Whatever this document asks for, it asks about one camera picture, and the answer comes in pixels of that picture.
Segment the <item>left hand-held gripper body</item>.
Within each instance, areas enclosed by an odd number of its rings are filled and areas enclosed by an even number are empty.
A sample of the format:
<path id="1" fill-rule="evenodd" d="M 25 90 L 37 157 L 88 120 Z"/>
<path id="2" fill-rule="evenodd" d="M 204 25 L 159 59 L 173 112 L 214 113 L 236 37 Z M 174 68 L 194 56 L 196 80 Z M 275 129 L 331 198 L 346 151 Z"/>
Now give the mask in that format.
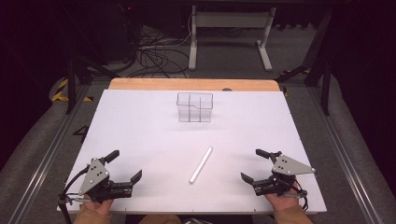
<path id="1" fill-rule="evenodd" d="M 103 201 L 118 198 L 131 198 L 133 192 L 132 182 L 115 183 L 111 181 L 106 164 L 111 159 L 93 158 L 87 174 L 78 191 L 80 196 L 88 195 L 94 202 L 102 203 Z"/>

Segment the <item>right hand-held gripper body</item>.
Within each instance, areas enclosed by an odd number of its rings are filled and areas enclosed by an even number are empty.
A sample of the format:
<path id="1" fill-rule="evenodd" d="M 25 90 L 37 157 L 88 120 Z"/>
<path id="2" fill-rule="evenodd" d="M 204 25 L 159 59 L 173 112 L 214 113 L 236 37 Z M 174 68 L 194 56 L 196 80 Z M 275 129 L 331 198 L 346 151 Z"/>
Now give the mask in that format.
<path id="1" fill-rule="evenodd" d="M 264 180 L 258 180 L 251 185 L 257 196 L 265 194 L 285 195 L 289 197 L 306 197 L 307 191 L 300 185 L 294 186 L 297 182 L 297 175 L 313 174 L 316 170 L 303 164 L 281 151 L 270 152 L 272 157 L 269 159 L 273 163 L 272 174 Z"/>

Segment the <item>white stick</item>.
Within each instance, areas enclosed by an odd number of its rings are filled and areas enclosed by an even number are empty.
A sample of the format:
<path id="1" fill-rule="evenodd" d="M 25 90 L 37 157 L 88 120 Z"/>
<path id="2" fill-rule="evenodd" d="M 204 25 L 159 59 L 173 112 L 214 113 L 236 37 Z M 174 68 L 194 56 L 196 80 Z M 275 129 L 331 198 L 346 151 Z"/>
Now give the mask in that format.
<path id="1" fill-rule="evenodd" d="M 208 160 L 209 156 L 211 155 L 211 152 L 213 151 L 213 147 L 209 147 L 207 151 L 205 152 L 205 155 L 202 157 L 200 160 L 198 166 L 194 170 L 193 174 L 191 175 L 191 178 L 189 179 L 189 183 L 193 184 L 198 177 L 198 175 L 201 173 L 203 167 L 205 166 L 206 161 Z"/>

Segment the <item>clear plastic organizer box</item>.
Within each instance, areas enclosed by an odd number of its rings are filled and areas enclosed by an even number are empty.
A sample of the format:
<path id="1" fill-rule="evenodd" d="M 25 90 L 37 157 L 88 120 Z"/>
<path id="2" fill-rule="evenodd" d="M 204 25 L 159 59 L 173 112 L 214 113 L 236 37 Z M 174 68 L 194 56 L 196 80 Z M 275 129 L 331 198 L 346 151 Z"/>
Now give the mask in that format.
<path id="1" fill-rule="evenodd" d="M 177 112 L 179 122 L 210 122 L 213 94 L 205 92 L 179 92 Z"/>

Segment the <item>person's left hand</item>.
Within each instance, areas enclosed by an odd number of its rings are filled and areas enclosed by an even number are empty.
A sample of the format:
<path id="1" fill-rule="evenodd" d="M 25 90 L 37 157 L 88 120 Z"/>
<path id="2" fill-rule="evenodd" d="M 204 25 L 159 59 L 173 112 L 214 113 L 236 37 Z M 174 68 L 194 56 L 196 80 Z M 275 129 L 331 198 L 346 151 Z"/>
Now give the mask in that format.
<path id="1" fill-rule="evenodd" d="M 84 207 L 101 215 L 101 216 L 108 216 L 110 214 L 110 208 L 113 204 L 113 200 L 106 200 L 102 203 L 98 202 L 88 202 L 84 203 Z"/>

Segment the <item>person's right hand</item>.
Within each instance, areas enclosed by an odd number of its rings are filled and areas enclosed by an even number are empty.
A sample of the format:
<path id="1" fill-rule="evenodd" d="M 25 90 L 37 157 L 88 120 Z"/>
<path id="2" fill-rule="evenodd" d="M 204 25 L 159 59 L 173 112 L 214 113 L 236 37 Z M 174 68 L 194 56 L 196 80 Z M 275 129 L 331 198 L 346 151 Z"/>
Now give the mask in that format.
<path id="1" fill-rule="evenodd" d="M 285 195 L 278 196 L 276 194 L 265 194 L 264 197 L 271 204 L 275 212 L 281 212 L 293 207 L 301 207 L 299 200 L 294 197 Z"/>

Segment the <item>person's lap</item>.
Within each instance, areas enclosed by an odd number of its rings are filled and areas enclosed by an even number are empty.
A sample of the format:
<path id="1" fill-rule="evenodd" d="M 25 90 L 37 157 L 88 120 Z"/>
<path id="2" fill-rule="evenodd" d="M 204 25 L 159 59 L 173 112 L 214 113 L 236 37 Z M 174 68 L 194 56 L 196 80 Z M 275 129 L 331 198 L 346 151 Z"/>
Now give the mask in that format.
<path id="1" fill-rule="evenodd" d="M 151 214 L 144 216 L 138 224 L 182 224 L 176 215 Z"/>

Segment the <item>white board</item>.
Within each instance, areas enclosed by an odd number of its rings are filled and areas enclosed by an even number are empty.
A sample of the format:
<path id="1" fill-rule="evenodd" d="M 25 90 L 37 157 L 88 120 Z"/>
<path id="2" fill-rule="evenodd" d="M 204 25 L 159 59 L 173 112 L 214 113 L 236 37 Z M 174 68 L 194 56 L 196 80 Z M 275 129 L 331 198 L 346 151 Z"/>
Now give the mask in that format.
<path id="1" fill-rule="evenodd" d="M 216 91 L 210 122 L 179 122 L 174 91 L 103 92 L 87 137 L 71 171 L 114 150 L 107 165 L 111 180 L 124 182 L 142 171 L 129 199 L 112 209 L 123 214 L 268 213 L 271 205 L 256 196 L 241 174 L 256 180 L 273 164 L 256 149 L 281 151 L 308 163 L 293 117 L 280 91 Z M 213 151 L 193 184 L 189 179 L 209 147 Z"/>

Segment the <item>yellow black hazard tape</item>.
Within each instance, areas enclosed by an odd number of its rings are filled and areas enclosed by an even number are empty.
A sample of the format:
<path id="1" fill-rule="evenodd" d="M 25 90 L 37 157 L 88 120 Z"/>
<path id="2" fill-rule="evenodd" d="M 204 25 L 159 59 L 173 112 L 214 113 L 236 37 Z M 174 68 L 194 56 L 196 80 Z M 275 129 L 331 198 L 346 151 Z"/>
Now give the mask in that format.
<path id="1" fill-rule="evenodd" d="M 54 93 L 54 95 L 51 98 L 52 102 L 55 101 L 60 101 L 60 102 L 67 102 L 69 100 L 69 98 L 67 96 L 63 96 L 63 90 L 65 89 L 66 85 L 68 83 L 68 79 L 65 77 L 59 87 L 57 88 L 56 92 Z"/>

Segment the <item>black metal stand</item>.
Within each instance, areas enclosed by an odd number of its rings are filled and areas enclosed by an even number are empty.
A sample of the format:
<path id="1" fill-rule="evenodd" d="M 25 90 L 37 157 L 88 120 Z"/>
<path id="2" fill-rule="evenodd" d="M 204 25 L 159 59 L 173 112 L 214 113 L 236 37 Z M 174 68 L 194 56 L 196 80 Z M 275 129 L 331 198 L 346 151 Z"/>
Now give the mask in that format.
<path id="1" fill-rule="evenodd" d="M 118 75 L 104 68 L 99 63 L 95 63 L 86 57 L 75 55 L 67 63 L 67 92 L 68 92 L 68 107 L 67 114 L 70 114 L 77 104 L 77 92 L 76 92 L 76 79 L 82 85 L 90 85 L 92 82 L 92 76 L 90 75 L 89 67 L 96 70 L 99 74 L 106 77 L 117 78 Z"/>
<path id="2" fill-rule="evenodd" d="M 304 80 L 306 87 L 315 87 L 319 80 L 322 79 L 320 106 L 326 116 L 329 116 L 329 94 L 331 83 L 331 69 L 329 59 L 325 54 L 323 41 L 326 39 L 329 23 L 332 18 L 332 10 L 327 9 L 321 20 L 313 41 L 306 53 L 303 63 L 291 71 L 285 71 L 283 75 L 276 78 L 277 83 L 283 83 L 286 80 L 301 74 L 307 69 L 310 69 L 307 77 Z"/>

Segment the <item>black equipment case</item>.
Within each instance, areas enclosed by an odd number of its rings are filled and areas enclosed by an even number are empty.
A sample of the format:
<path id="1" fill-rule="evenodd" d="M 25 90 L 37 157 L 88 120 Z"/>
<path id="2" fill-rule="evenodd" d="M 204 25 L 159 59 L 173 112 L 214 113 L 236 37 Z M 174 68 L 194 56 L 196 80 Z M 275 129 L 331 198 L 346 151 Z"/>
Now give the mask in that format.
<path id="1" fill-rule="evenodd" d="M 111 62 L 134 62 L 136 49 L 134 36 L 124 18 L 121 5 L 104 5 L 103 51 Z"/>

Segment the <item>aluminium floor rail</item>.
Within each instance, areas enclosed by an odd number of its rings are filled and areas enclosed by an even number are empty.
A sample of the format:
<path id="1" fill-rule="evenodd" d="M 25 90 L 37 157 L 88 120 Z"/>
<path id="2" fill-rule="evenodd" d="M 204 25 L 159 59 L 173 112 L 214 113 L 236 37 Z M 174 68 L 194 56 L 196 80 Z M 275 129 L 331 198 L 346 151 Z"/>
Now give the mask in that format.
<path id="1" fill-rule="evenodd" d="M 363 186 L 361 177 L 357 173 L 351 159 L 348 157 L 346 148 L 335 130 L 331 118 L 327 116 L 322 109 L 317 91 L 314 88 L 308 88 L 307 91 L 331 138 L 334 153 L 343 169 L 346 180 L 361 208 L 366 222 L 368 224 L 385 224 L 383 218 L 375 209 L 366 188 Z"/>
<path id="2" fill-rule="evenodd" d="M 47 174 L 50 170 L 53 161 L 55 160 L 56 155 L 60 150 L 60 146 L 64 140 L 65 133 L 70 126 L 78 108 L 87 92 L 89 91 L 89 85 L 83 85 L 78 91 L 77 101 L 75 102 L 74 107 L 71 109 L 69 114 L 63 114 L 62 122 L 52 138 L 49 147 L 46 150 L 39 166 L 33 172 L 33 176 L 29 182 L 28 187 L 24 191 L 21 199 L 19 200 L 18 205 L 16 206 L 11 218 L 7 222 L 7 224 L 22 224 L 24 221 L 29 209 L 31 208 L 33 201 L 36 198 L 41 186 L 43 185 Z"/>

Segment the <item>white metal table frame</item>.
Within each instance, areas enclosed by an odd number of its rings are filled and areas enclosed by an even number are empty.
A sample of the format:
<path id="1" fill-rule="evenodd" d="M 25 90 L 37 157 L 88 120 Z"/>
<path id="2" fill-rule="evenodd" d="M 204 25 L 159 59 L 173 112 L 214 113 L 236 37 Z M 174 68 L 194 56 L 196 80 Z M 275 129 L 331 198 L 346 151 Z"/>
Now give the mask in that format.
<path id="1" fill-rule="evenodd" d="M 275 18 L 276 8 L 271 7 L 268 12 L 203 12 L 198 11 L 197 6 L 191 7 L 190 23 L 190 57 L 189 69 L 194 70 L 197 60 L 197 29 L 198 28 L 261 28 L 263 36 L 256 41 L 257 48 L 262 58 L 262 64 L 266 71 L 271 71 L 271 65 L 266 43 Z"/>

